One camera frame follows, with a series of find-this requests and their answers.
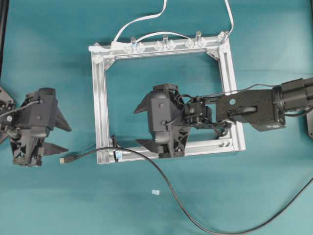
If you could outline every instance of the black plastic part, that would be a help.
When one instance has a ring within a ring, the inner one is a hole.
[[[3,48],[8,10],[9,0],[0,0],[0,78],[2,73]]]
[[[160,158],[184,155],[190,127],[183,123],[184,102],[178,86],[163,84],[153,87],[134,111],[148,112],[152,140],[137,140],[139,144],[159,154]]]
[[[22,106],[33,101],[39,103],[0,117],[0,143],[9,137],[13,164],[40,166],[42,156],[67,151],[55,144],[45,143],[45,138],[55,126],[71,130],[57,107],[55,90],[42,88],[28,94]],[[11,111],[14,107],[14,100],[0,87],[0,114]]]
[[[216,101],[217,122],[230,119],[250,123],[258,131],[284,128],[285,117],[274,104],[272,90],[223,95]]]

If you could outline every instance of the black cable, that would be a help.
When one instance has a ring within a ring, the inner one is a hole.
[[[63,158],[60,158],[60,163],[65,164],[65,163],[69,163],[72,162],[76,159],[82,158],[84,156],[87,156],[89,154],[92,154],[94,152],[100,151],[100,150],[121,150],[121,151],[125,151],[125,152],[129,152],[129,153],[133,153],[136,155],[141,156],[142,158],[146,159],[149,163],[151,163],[157,170],[158,172],[161,174],[161,176],[163,177],[163,179],[165,180],[165,182],[167,183],[168,187],[170,188],[176,202],[178,203],[178,205],[180,206],[180,208],[182,209],[182,211],[185,213],[185,215],[188,217],[188,219],[194,224],[196,225],[199,229],[205,231],[206,233],[212,234],[212,235],[243,235],[243,234],[248,234],[251,232],[254,232],[256,230],[259,230],[261,228],[263,228],[264,226],[268,225],[270,222],[272,222],[274,219],[276,219],[282,212],[284,212],[294,201],[295,199],[297,199],[297,197],[312,183],[313,178],[311,178],[307,184],[279,211],[277,212],[275,215],[273,215],[270,219],[268,219],[267,221],[263,222],[262,224],[251,228],[251,229],[247,229],[241,232],[215,232],[215,231],[211,231],[209,229],[206,229],[204,227],[202,227],[197,221],[195,221],[195,219],[193,217],[191,217],[191,215],[188,213],[188,211],[186,210],[186,208],[183,206],[183,204],[181,203],[177,193],[175,192],[171,182],[168,180],[168,178],[166,177],[166,175],[164,174],[164,172],[161,170],[161,168],[154,162],[152,161],[150,158],[146,157],[145,155],[138,153],[136,151],[133,151],[131,149],[126,149],[126,148],[119,148],[119,147],[103,147],[103,148],[97,148],[94,150],[91,150],[87,153],[78,155],[78,156],[65,156]]]
[[[9,10],[9,0],[0,1],[0,77],[2,72],[3,47],[6,28],[6,19]]]
[[[310,109],[302,112],[302,113],[299,113],[299,114],[285,114],[286,117],[293,117],[293,118],[297,118],[297,117],[303,117],[305,116],[306,114],[308,114],[309,112],[311,112],[313,110],[313,107],[311,107]]]
[[[244,88],[244,89],[241,89],[241,90],[233,90],[233,91],[228,91],[228,92],[219,92],[219,93],[215,93],[215,94],[201,95],[200,97],[203,97],[203,98],[210,98],[210,97],[218,97],[218,96],[221,96],[221,95],[227,94],[227,93],[244,92],[244,91],[250,90],[251,88],[256,87],[256,86],[276,87],[277,85],[268,85],[268,84],[263,84],[263,83],[257,83],[257,84],[254,84],[254,85],[252,85],[252,86],[249,86],[249,87]]]

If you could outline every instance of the screw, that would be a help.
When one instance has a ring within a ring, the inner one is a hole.
[[[12,118],[12,116],[9,115],[9,116],[6,117],[6,120],[7,120],[8,122],[11,122],[11,121],[13,120],[13,118]]]
[[[235,99],[231,99],[230,101],[229,101],[229,104],[230,105],[234,105],[236,103],[236,100]]]

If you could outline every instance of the white cable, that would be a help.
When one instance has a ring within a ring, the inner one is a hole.
[[[166,9],[166,4],[167,4],[167,0],[164,0],[164,2],[163,2],[163,9],[162,9],[162,11],[161,11],[160,13],[154,14],[154,15],[149,15],[149,16],[140,17],[140,18],[137,18],[137,19],[135,19],[135,20],[133,20],[133,21],[127,23],[126,25],[124,25],[124,26],[119,30],[119,32],[117,33],[117,35],[115,36],[113,42],[114,42],[114,43],[117,42],[119,36],[122,34],[122,32],[124,31],[124,29],[125,29],[127,26],[129,26],[130,24],[132,24],[132,23],[134,23],[134,22],[137,22],[137,21],[144,21],[144,20],[149,20],[149,19],[157,18],[157,17],[159,17],[160,15],[162,15],[163,12],[164,12],[165,9]]]
[[[138,40],[136,40],[136,43],[139,43],[140,41],[146,39],[146,38],[150,38],[150,37],[154,37],[154,36],[157,36],[157,35],[164,35],[164,34],[170,34],[170,35],[175,35],[175,36],[180,36],[180,37],[183,37],[183,38],[187,38],[187,36],[185,35],[182,35],[182,34],[179,34],[179,33],[174,33],[174,32],[167,32],[167,31],[164,31],[164,32],[155,32],[155,33],[149,33],[145,36],[142,36],[141,38],[139,38]]]
[[[224,1],[225,1],[225,5],[226,5],[226,8],[227,8],[227,12],[228,12],[231,28],[230,28],[229,31],[225,32],[224,38],[222,40],[222,43],[226,42],[226,40],[228,39],[229,35],[234,30],[234,18],[233,18],[233,14],[231,13],[231,8],[230,8],[230,5],[229,5],[229,2],[228,2],[228,0],[224,0]]]

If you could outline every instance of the aluminum frame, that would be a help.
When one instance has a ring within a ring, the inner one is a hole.
[[[215,37],[203,37],[203,46],[195,43],[188,47],[186,39],[172,40],[175,48],[157,49],[155,44],[157,42],[144,42],[141,46],[144,51],[139,52],[136,49],[131,52],[125,52],[125,48],[112,49],[111,46],[100,46],[96,43],[89,47],[91,52],[92,63],[92,82],[93,82],[93,98],[94,98],[94,116],[95,116],[95,133],[96,133],[96,147],[112,146],[109,130],[109,115],[108,115],[108,98],[107,98],[107,84],[106,73],[110,66],[117,60],[135,59],[142,57],[154,57],[164,55],[177,55],[189,53],[207,53],[209,56],[218,61],[220,67],[220,75],[223,91],[228,92],[236,90],[236,81],[234,68],[231,57],[231,50],[229,39],[226,33],[221,32]],[[130,148],[137,152],[143,153],[151,159],[157,158],[156,153],[152,153],[146,148],[132,147]],[[241,123],[232,125],[227,136],[219,138],[218,140],[195,141],[188,142],[185,149],[186,156],[221,153],[231,151],[243,151],[246,149],[243,127]],[[141,158],[127,152],[122,152],[122,159],[119,162],[140,160]],[[97,152],[97,163],[108,164],[115,162],[112,151],[103,150]]]

